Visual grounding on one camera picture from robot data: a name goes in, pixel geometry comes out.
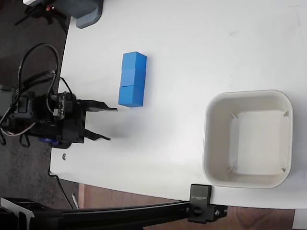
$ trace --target white container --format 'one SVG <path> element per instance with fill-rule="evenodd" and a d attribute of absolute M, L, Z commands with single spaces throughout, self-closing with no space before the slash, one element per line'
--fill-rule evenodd
<path fill-rule="evenodd" d="M 273 188 L 291 168 L 293 108 L 277 90 L 227 92 L 206 111 L 203 171 L 216 186 Z"/>

